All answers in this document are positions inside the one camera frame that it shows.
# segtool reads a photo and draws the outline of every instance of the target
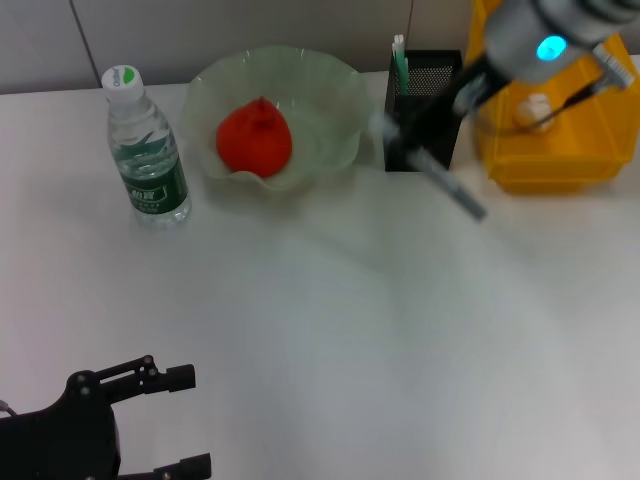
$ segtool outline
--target bottle cap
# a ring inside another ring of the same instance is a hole
[[[104,72],[102,87],[113,103],[135,102],[144,95],[140,72],[129,65],[118,65]]]

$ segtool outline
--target yellow plastic bin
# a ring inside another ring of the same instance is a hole
[[[484,50],[487,15],[501,0],[474,0],[467,62]],[[616,35],[605,44],[635,73],[631,57]],[[499,129],[516,127],[514,112],[531,93],[545,93],[557,108],[576,90],[600,75],[596,63],[584,57],[544,85],[513,83],[480,109]],[[546,133],[500,136],[480,126],[475,147],[489,177],[514,194],[573,193],[615,177],[629,163],[640,128],[640,82],[625,92],[612,89],[562,113]]]

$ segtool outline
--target water bottle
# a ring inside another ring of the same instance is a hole
[[[138,220],[164,227],[191,211],[175,137],[160,109],[145,95],[133,67],[112,67],[102,76],[109,101],[109,148]]]

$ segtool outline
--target red tomato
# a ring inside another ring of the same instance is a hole
[[[234,172],[269,177],[289,162],[293,142],[280,111],[261,97],[237,109],[220,124],[216,148]]]

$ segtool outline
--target pen holder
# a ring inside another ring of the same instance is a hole
[[[404,127],[411,114],[428,103],[462,70],[462,55],[458,50],[407,50],[409,60],[409,95],[400,95],[395,61],[391,57],[385,112]],[[428,145],[431,154],[449,169],[460,130],[460,121],[452,123],[448,133]],[[415,172],[405,159],[392,159],[385,152],[387,172]]]

